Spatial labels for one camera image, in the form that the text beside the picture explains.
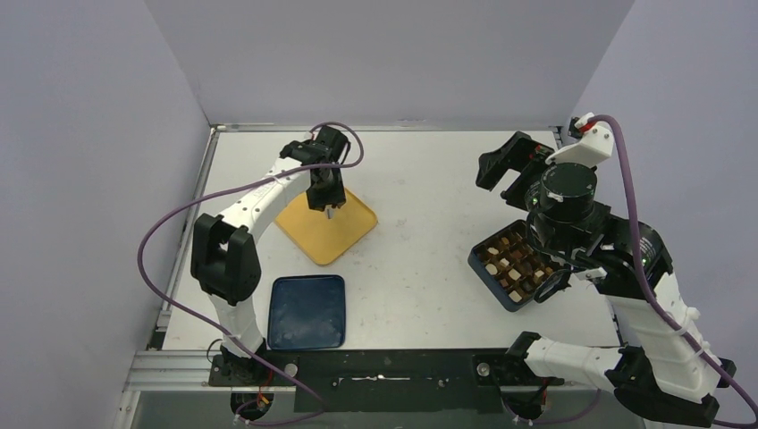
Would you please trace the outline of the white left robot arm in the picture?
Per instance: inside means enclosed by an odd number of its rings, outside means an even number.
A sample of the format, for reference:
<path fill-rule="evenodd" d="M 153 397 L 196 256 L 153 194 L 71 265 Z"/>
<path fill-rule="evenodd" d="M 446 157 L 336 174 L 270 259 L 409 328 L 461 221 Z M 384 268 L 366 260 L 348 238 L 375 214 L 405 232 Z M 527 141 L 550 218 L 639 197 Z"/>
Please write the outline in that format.
<path fill-rule="evenodd" d="M 235 356 L 232 372 L 246 384 L 260 382 L 267 360 L 257 325 L 253 293 L 262 276 L 257 242 L 275 218 L 298 196 L 312 211 L 343 206 L 343 158 L 350 151 L 346 130 L 337 122 L 315 126 L 301 141 L 280 151 L 258 181 L 237 191 L 237 200 L 219 214 L 194 222 L 190 273 L 211 299 L 223 328 L 223 350 Z"/>

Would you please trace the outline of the blue chocolate box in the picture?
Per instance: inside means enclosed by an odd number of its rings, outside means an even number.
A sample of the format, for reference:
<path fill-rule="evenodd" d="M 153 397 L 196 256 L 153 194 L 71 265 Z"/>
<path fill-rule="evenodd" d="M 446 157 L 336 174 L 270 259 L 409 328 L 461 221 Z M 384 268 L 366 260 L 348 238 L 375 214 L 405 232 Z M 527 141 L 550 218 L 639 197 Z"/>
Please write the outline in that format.
<path fill-rule="evenodd" d="M 535 250 L 527 240 L 526 222 L 517 220 L 472 247 L 467 261 L 484 286 L 510 312 L 528 303 L 543 303 L 569 286 L 571 271 Z M 490 275 L 485 266 L 493 264 L 498 273 Z M 522 300 L 514 303 L 515 291 Z"/>

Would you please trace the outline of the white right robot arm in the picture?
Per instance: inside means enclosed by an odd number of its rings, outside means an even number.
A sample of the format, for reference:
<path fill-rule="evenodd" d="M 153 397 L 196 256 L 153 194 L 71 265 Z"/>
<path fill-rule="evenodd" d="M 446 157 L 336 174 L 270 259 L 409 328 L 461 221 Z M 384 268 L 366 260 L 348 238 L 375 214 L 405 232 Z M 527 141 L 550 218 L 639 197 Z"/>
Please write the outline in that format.
<path fill-rule="evenodd" d="M 526 212 L 512 244 L 544 263 L 531 298 L 543 301 L 571 277 L 592 283 L 619 312 L 636 343 L 589 347 L 522 332 L 507 352 L 515 381 L 561 379 L 610 392 L 634 414 L 675 425 L 710 427 L 736 368 L 715 356 L 696 327 L 699 311 L 682 299 L 661 235 L 634 215 L 621 217 L 595 198 L 599 163 L 611 156 L 612 131 L 594 127 L 554 150 L 524 132 L 478 158 L 476 185 L 491 190 L 506 172 L 517 178 L 502 193 Z"/>

